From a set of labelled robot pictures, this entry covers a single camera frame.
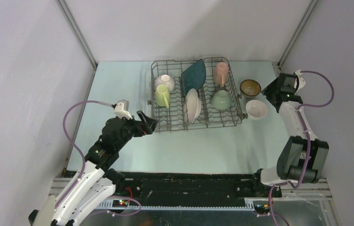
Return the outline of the teal square plate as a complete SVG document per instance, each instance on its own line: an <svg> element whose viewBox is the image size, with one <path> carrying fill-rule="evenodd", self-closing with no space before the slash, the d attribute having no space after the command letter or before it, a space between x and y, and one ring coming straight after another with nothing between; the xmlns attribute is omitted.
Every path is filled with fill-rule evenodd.
<svg viewBox="0 0 354 226"><path fill-rule="evenodd" d="M182 84L184 96L191 89L198 91L206 81L206 67L203 59L193 63L182 73Z"/></svg>

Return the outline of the white scalloped plate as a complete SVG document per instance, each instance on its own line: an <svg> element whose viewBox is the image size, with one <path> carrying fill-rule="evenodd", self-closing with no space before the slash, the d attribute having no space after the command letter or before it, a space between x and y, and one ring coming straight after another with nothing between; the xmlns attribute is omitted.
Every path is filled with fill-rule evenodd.
<svg viewBox="0 0 354 226"><path fill-rule="evenodd" d="M188 124L192 124L198 117L201 111L201 101L198 97L196 89L190 89L185 100L185 116Z"/></svg>

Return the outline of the pale green bowl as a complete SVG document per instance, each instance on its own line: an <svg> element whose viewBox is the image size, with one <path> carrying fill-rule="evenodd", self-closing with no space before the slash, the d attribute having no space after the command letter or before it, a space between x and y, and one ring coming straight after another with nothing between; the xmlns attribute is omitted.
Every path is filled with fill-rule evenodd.
<svg viewBox="0 0 354 226"><path fill-rule="evenodd" d="M210 103L212 107L224 111L232 106L232 98L228 91L219 90L212 96Z"/></svg>

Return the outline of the white ribbed bowl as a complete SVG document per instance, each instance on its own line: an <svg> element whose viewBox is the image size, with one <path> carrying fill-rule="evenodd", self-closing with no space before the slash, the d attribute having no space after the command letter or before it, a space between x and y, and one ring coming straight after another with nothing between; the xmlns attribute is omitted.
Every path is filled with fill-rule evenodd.
<svg viewBox="0 0 354 226"><path fill-rule="evenodd" d="M163 74L155 79L155 88L157 88L159 85L167 86L170 93L172 93L175 89L175 80L170 75Z"/></svg>

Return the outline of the pink mug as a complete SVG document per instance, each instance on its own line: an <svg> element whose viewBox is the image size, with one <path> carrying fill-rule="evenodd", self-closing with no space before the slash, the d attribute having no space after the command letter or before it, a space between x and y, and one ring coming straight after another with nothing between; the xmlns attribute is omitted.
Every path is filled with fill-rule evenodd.
<svg viewBox="0 0 354 226"><path fill-rule="evenodd" d="M225 62L219 62L214 70L213 80L214 83L219 85L220 87L224 87L229 73L229 66Z"/></svg>

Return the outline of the yellow-green mug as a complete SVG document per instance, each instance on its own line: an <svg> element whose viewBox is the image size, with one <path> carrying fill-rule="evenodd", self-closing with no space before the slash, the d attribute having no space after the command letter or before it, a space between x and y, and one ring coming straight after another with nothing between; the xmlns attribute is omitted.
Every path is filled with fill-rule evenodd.
<svg viewBox="0 0 354 226"><path fill-rule="evenodd" d="M166 85L161 84L156 87L155 101L158 106L170 108L170 98L170 91Z"/></svg>

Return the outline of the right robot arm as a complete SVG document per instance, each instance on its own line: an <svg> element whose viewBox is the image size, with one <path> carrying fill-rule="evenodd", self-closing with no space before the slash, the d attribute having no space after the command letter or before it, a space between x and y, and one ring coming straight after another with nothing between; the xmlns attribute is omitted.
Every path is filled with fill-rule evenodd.
<svg viewBox="0 0 354 226"><path fill-rule="evenodd" d="M302 184L317 183L329 152L329 144L321 141L312 131L304 113L304 107L321 108L329 105L335 96L335 91L329 79L321 73L311 71L321 76L331 90L331 97L325 104L305 104L297 91L306 84L303 74L305 70L297 70L293 74L280 73L270 83L262 94L276 109L282 118L288 140L283 148L276 166L260 169L260 178L251 184L251 191L255 196L263 197L270 186L290 184L299 188Z"/></svg>

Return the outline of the small white bowl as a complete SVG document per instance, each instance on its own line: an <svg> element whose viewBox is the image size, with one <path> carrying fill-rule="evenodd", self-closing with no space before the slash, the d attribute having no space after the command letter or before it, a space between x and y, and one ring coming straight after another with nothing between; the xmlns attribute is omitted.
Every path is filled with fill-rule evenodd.
<svg viewBox="0 0 354 226"><path fill-rule="evenodd" d="M266 104L260 100L250 100L245 106L248 118L251 120L263 119L268 114Z"/></svg>

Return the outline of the brown glazed bowl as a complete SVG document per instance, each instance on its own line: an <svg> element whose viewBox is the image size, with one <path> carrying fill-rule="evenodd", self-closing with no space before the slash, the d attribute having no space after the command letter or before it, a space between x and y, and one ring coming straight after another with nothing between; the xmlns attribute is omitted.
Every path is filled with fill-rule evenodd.
<svg viewBox="0 0 354 226"><path fill-rule="evenodd" d="M261 85L252 79L247 79L241 82L240 91L244 97L253 98L261 92Z"/></svg>

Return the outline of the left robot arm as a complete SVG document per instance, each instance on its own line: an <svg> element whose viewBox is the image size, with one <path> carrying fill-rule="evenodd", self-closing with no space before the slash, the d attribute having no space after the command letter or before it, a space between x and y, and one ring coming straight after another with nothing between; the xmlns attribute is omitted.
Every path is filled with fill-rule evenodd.
<svg viewBox="0 0 354 226"><path fill-rule="evenodd" d="M58 196L51 195L41 210L28 217L32 226L78 226L106 198L126 190L125 176L111 166L133 138L151 135L158 120L137 111L139 120L114 117L106 121L79 170Z"/></svg>

